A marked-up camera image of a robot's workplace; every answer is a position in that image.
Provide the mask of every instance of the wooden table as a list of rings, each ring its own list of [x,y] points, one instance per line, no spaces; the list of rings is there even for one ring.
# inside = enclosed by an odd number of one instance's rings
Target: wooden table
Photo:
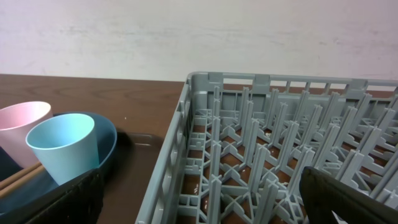
[[[116,127],[164,138],[183,82],[0,75],[0,108],[46,101],[53,113],[90,111]]]

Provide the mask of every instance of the cup rim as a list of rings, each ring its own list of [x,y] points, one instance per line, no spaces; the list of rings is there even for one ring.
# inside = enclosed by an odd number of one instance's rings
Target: cup rim
[[[36,146],[31,145],[31,144],[28,142],[28,137],[29,137],[29,135],[30,135],[31,132],[32,132],[35,128],[37,128],[38,126],[43,125],[44,123],[47,123],[47,122],[51,122],[51,121],[54,120],[54,119],[60,119],[60,118],[62,118],[62,117],[64,117],[64,116],[72,116],[72,115],[80,115],[80,116],[83,116],[83,117],[87,117],[87,118],[89,118],[89,120],[90,120],[91,123],[92,123],[92,128],[91,128],[91,130],[88,131],[88,132],[87,132],[83,137],[81,137],[80,139],[78,139],[78,140],[76,140],[76,141],[74,141],[74,142],[71,142],[71,143],[69,143],[69,144],[66,144],[66,145],[62,145],[62,146],[58,146],[58,147],[48,147],[48,148],[36,147]],[[27,144],[30,148],[35,149],[35,150],[55,150],[55,149],[61,149],[61,148],[65,148],[65,147],[71,146],[71,145],[73,145],[73,144],[76,144],[76,143],[82,141],[83,139],[85,139],[85,138],[86,138],[91,132],[93,132],[94,130],[95,130],[95,121],[94,121],[94,119],[93,119],[91,116],[88,116],[88,115],[82,114],[82,113],[69,113],[69,114],[63,114],[63,115],[54,116],[54,117],[52,117],[52,118],[49,118],[49,119],[47,119],[47,120],[45,120],[45,121],[43,121],[43,122],[37,124],[36,126],[34,126],[34,127],[27,133],[26,138],[25,138],[25,142],[26,142],[26,144]]]
[[[9,131],[9,130],[13,130],[13,129],[17,129],[17,128],[22,128],[22,127],[28,126],[28,125],[32,124],[33,122],[36,122],[37,120],[42,119],[44,116],[46,116],[51,111],[51,104],[50,103],[47,103],[47,102],[44,102],[44,101],[28,101],[28,102],[17,103],[17,104],[14,104],[14,105],[7,106],[5,108],[0,109],[0,112],[4,111],[4,110],[9,110],[10,108],[13,108],[13,107],[22,106],[22,105],[31,104],[31,103],[42,103],[42,104],[48,106],[48,109],[46,110],[45,113],[43,113],[42,116],[38,117],[37,119],[35,119],[35,120],[33,120],[33,121],[29,122],[29,123],[22,124],[22,125],[19,125],[19,126],[14,126],[14,127],[11,127],[11,128],[0,128],[0,131]]]

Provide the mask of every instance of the plastic dish rack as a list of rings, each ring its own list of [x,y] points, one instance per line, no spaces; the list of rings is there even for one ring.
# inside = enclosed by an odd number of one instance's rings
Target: plastic dish rack
[[[227,90],[225,78],[252,85]],[[270,88],[274,81],[285,86]],[[301,93],[292,93],[295,82]],[[312,83],[325,87],[315,93]],[[376,98],[369,86],[395,91]],[[190,74],[136,223],[306,223],[299,192],[305,166],[397,208],[397,86],[385,80]]]

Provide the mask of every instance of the white wall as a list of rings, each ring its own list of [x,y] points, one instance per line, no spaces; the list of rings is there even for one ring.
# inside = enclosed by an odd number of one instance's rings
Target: white wall
[[[0,73],[398,79],[396,0],[0,0]]]

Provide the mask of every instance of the blue plastic bowl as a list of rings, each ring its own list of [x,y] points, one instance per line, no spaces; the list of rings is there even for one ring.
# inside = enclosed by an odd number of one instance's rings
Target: blue plastic bowl
[[[94,119],[98,144],[99,169],[101,173],[105,175],[109,170],[114,148],[116,146],[116,141],[118,138],[118,134],[116,128],[114,127],[114,124],[108,118],[105,118],[104,116],[95,113],[80,111],[67,113],[87,114]],[[21,168],[15,168],[15,162],[9,156],[7,156],[6,153],[0,153],[0,156],[0,162],[2,162],[2,164],[9,164],[9,168],[14,170],[13,173],[21,170]],[[1,169],[0,177],[6,178],[12,175],[13,173],[9,174],[10,169]],[[47,171],[44,171],[35,176],[23,186],[19,187],[17,190],[0,199],[0,215],[2,213],[10,212],[11,210],[18,208],[22,205],[25,205],[32,200],[35,200],[40,196],[46,194],[47,192],[53,190],[56,187],[58,187],[58,184],[55,183],[55,181],[53,180],[53,178],[51,178],[50,174]]]

